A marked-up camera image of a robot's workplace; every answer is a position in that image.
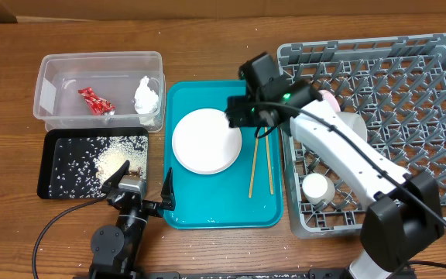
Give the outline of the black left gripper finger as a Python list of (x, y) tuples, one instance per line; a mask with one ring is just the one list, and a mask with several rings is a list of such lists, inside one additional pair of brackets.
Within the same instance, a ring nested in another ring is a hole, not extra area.
[(163, 187), (161, 191), (161, 208), (163, 210), (173, 211), (176, 207), (176, 199), (173, 189), (173, 168), (170, 167), (165, 180), (163, 182)]
[(118, 188), (118, 184), (124, 176), (129, 175), (130, 162), (126, 160), (124, 164), (101, 186), (101, 192), (104, 194), (109, 193), (113, 188)]

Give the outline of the pink plate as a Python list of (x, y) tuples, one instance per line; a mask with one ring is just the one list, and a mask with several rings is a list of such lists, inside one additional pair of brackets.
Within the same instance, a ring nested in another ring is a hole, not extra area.
[(201, 108), (185, 115), (172, 135), (178, 162), (195, 174), (217, 174), (229, 168), (242, 148), (242, 132), (231, 128), (226, 114)]

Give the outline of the red snack wrapper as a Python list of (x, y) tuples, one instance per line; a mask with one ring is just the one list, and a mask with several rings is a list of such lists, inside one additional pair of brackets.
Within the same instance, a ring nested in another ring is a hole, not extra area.
[(77, 92), (83, 97), (93, 115), (115, 114), (115, 106), (110, 101), (97, 96), (91, 87), (79, 89)]

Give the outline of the white napkin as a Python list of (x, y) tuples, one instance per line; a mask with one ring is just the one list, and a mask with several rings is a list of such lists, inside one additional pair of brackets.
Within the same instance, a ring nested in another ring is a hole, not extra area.
[(157, 109), (159, 96), (149, 87), (149, 81), (150, 79), (144, 76), (136, 89), (134, 109), (138, 114), (153, 113)]

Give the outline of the pink bowl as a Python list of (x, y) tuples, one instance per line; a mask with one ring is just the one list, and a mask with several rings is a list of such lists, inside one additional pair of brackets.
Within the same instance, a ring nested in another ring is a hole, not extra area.
[(326, 101), (332, 107), (332, 109), (335, 112), (340, 112), (341, 111), (340, 105), (338, 104), (338, 101), (337, 101), (336, 97), (330, 91), (328, 91), (328, 90), (319, 90), (318, 92), (321, 94), (322, 99), (324, 101)]

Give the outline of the white cup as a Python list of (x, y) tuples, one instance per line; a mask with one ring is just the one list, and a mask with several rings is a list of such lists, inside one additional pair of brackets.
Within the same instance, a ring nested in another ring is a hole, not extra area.
[(335, 196), (335, 186), (330, 178), (323, 174), (308, 174), (302, 181), (302, 192), (313, 205), (320, 202), (329, 203)]

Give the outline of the grey bowl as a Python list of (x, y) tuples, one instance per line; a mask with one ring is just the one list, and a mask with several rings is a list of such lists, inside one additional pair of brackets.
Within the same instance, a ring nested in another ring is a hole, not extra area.
[(338, 112), (337, 116), (341, 119), (349, 128), (351, 128), (359, 137), (365, 142), (368, 139), (368, 130), (364, 119), (356, 113), (351, 112)]

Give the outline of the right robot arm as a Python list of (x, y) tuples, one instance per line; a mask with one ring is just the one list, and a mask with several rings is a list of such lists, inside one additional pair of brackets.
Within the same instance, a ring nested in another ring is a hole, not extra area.
[(343, 278), (395, 278), (410, 259), (444, 234), (438, 185), (412, 175), (372, 148), (304, 79), (290, 82), (267, 53), (246, 61), (243, 96), (228, 98), (231, 127), (277, 127), (316, 153), (355, 193), (365, 210), (363, 251)]

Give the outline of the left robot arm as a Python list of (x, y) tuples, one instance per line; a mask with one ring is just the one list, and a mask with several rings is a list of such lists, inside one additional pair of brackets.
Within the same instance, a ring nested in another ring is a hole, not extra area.
[(146, 181), (130, 174), (129, 165), (129, 161), (124, 162), (101, 187), (106, 202), (119, 215), (115, 225), (102, 226), (91, 237), (89, 278), (144, 278), (134, 265), (148, 220), (162, 218), (165, 211), (176, 207), (172, 170), (163, 182), (162, 201), (157, 202), (145, 199)]

